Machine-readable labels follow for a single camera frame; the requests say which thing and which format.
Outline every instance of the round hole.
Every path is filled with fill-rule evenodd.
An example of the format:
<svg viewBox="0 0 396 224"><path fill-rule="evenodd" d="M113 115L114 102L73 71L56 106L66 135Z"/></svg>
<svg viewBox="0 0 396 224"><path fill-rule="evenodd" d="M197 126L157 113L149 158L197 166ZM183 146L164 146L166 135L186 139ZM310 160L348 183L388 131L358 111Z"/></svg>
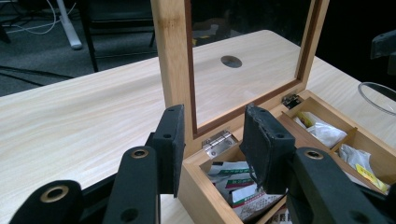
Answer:
<svg viewBox="0 0 396 224"><path fill-rule="evenodd" d="M135 159L141 159L147 157L149 152L143 148L139 148L132 152L131 156Z"/></svg>
<svg viewBox="0 0 396 224"><path fill-rule="evenodd" d="M370 223L370 218L358 211L349 211L349 215L353 218L353 220L359 223Z"/></svg>
<svg viewBox="0 0 396 224"><path fill-rule="evenodd" d="M47 189L40 197L43 203L54 203L61 200L69 192L69 187L65 185L55 186Z"/></svg>
<svg viewBox="0 0 396 224"><path fill-rule="evenodd" d="M242 66L242 62L241 60L239 60L238 58L234 57L234 56L222 56L221 57L221 62L231 68L238 68L240 66Z"/></svg>
<svg viewBox="0 0 396 224"><path fill-rule="evenodd" d="M121 221L124 223L131 223L137 219L139 212L137 209L129 208L121 213Z"/></svg>
<svg viewBox="0 0 396 224"><path fill-rule="evenodd" d="M59 197L64 191L62 189L54 189L53 191L49 192L49 198L56 198Z"/></svg>
<svg viewBox="0 0 396 224"><path fill-rule="evenodd" d="M323 159L323 155L318 153L318 152L316 152L316 151L306 151L304 154L305 154L305 156L307 156L307 157L309 157L311 159L314 159L314 160Z"/></svg>

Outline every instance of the wooden frame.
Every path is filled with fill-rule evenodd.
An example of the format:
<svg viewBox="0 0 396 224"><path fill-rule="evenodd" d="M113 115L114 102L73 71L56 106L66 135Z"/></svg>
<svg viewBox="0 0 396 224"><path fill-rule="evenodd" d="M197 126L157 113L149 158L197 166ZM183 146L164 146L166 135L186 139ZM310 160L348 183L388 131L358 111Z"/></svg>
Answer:
<svg viewBox="0 0 396 224"><path fill-rule="evenodd" d="M267 92L252 100L255 105L273 107L280 102L280 95L300 92L305 89L329 0L312 0L304 29L303 43L295 80L281 88ZM212 122L197 127L195 114L194 74L191 43L190 1L152 0L153 18L163 80L166 106L184 104L186 111L186 151L185 157L201 149L201 142L221 131L224 127L231 131L243 124L241 115L244 105Z"/></svg>

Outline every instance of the plastic bag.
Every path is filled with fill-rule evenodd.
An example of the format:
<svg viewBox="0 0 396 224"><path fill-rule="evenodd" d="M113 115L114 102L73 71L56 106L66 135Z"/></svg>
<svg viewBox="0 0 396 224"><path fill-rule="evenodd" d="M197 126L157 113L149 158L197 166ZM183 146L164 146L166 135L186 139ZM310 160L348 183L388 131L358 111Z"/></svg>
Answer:
<svg viewBox="0 0 396 224"><path fill-rule="evenodd" d="M339 156L341 159L343 159L343 161L346 161L350 166L358 171L360 175L372 182L382 192L387 193L389 185L377 179L370 166L370 153L363 150L358 150L346 144L342 144L340 147Z"/></svg>
<svg viewBox="0 0 396 224"><path fill-rule="evenodd" d="M297 117L304 124L306 130L326 147L334 147L347 136L347 133L344 131L333 127L310 112L299 112L297 113Z"/></svg>

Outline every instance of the black chair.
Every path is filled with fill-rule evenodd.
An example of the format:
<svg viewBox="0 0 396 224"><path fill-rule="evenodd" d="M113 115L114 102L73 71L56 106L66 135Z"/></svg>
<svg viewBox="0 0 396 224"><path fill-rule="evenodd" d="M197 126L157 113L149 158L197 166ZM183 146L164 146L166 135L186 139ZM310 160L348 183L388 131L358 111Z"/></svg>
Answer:
<svg viewBox="0 0 396 224"><path fill-rule="evenodd" d="M152 33L149 46L152 48L155 33L150 0L79 0L78 9L94 72L98 71L96 59L157 52L155 49L122 54L96 55L93 35L125 35Z"/></svg>

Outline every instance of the metal hinge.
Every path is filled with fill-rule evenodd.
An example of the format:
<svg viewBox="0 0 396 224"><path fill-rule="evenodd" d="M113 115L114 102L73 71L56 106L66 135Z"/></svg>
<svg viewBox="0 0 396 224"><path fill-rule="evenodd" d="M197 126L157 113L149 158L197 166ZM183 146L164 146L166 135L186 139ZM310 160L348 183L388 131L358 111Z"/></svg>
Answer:
<svg viewBox="0 0 396 224"><path fill-rule="evenodd" d="M299 105L302 101L303 99L301 99L297 94L291 94L283 97L282 104L288 109L292 109Z"/></svg>
<svg viewBox="0 0 396 224"><path fill-rule="evenodd" d="M235 144L236 139L233 135L228 131L222 131L202 142L202 149L206 151L210 159L213 159Z"/></svg>

